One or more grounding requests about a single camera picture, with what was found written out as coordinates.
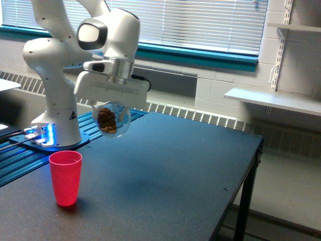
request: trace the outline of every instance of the white shelf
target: white shelf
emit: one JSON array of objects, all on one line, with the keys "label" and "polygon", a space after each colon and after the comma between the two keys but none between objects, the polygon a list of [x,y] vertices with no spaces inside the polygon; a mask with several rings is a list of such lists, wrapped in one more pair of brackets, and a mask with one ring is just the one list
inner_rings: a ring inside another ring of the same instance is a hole
[{"label": "white shelf", "polygon": [[19,85],[18,83],[4,80],[4,79],[0,79],[0,91],[4,91],[4,90],[8,90],[8,89],[15,89],[15,88],[19,88],[19,87],[21,87],[21,85]]},{"label": "white shelf", "polygon": [[267,25],[269,27],[276,27],[280,29],[290,29],[290,30],[296,30],[296,31],[321,33],[321,28],[318,28],[318,27],[292,25],[292,24],[267,24]]},{"label": "white shelf", "polygon": [[237,87],[227,92],[224,97],[252,104],[321,116],[321,99],[308,98],[296,94],[272,92],[250,87]]}]

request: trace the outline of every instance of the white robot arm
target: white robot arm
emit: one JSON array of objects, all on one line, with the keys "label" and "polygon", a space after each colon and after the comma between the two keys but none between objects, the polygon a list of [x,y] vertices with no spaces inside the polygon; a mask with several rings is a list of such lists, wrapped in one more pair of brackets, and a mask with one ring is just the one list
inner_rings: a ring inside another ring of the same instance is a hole
[{"label": "white robot arm", "polygon": [[[124,10],[110,11],[104,0],[77,0],[90,13],[78,33],[68,20],[63,0],[32,0],[37,23],[52,38],[28,41],[24,59],[41,77],[46,90],[46,111],[32,126],[47,127],[50,135],[36,142],[43,147],[80,142],[76,96],[91,101],[118,100],[143,107],[149,83],[130,80],[139,38],[139,19]],[[90,61],[92,53],[102,61]],[[82,66],[76,86],[64,68]]]},{"label": "white robot arm", "polygon": [[79,47],[62,0],[32,0],[32,6],[37,23],[52,38],[31,40],[24,47],[26,63],[39,74],[46,90],[46,111],[31,125],[52,130],[51,137],[37,140],[43,147],[70,146],[81,136],[74,83],[65,78],[63,69],[82,66],[92,55]]},{"label": "white robot arm", "polygon": [[113,9],[80,24],[79,46],[102,56],[103,60],[84,63],[85,71],[78,76],[74,90],[76,96],[94,102],[113,100],[131,107],[144,107],[149,83],[130,80],[139,29],[138,17],[122,9]]}]

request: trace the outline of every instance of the black cable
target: black cable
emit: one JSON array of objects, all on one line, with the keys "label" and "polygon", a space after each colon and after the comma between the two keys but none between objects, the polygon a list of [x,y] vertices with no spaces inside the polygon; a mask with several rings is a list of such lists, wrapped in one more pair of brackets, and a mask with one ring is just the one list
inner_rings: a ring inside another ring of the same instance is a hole
[{"label": "black cable", "polygon": [[36,139],[39,139],[39,138],[41,138],[41,135],[36,136],[36,137],[33,137],[33,138],[30,138],[30,139],[26,139],[26,140],[24,140],[24,141],[22,141],[22,142],[18,142],[18,143],[9,145],[9,146],[2,147],[2,148],[0,149],[0,152],[4,151],[4,150],[6,150],[6,149],[9,149],[9,148],[11,148],[11,147],[18,146],[18,145],[20,145],[20,144],[22,144],[22,143],[24,143],[24,142],[36,140]]},{"label": "black cable", "polygon": [[147,81],[147,82],[149,83],[149,88],[148,88],[148,91],[147,91],[147,92],[150,91],[150,89],[151,89],[151,82],[150,82],[148,79],[146,79],[144,76],[139,76],[139,75],[132,74],[132,75],[131,75],[131,78]]},{"label": "black cable", "polygon": [[0,138],[0,142],[10,138],[10,137],[15,137],[15,136],[18,136],[18,135],[23,135],[24,132],[23,131],[20,131],[20,132],[15,132],[15,133],[11,133],[11,134],[8,134],[8,135],[5,135],[3,137]]}]

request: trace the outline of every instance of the nuts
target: nuts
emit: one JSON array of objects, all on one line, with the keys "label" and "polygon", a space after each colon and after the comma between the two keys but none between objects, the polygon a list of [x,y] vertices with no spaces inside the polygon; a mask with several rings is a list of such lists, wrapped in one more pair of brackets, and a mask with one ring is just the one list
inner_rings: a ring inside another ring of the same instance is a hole
[{"label": "nuts", "polygon": [[110,109],[103,108],[99,110],[97,121],[99,128],[103,132],[107,132],[110,134],[116,133],[117,126],[115,121],[115,113]]}]

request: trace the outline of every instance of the pink cup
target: pink cup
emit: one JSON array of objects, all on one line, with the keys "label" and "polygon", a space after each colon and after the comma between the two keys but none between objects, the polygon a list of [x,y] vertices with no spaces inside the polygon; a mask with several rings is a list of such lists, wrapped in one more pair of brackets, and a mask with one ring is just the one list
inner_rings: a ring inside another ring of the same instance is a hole
[{"label": "pink cup", "polygon": [[52,185],[59,206],[70,206],[77,200],[82,156],[61,151],[49,157]]}]

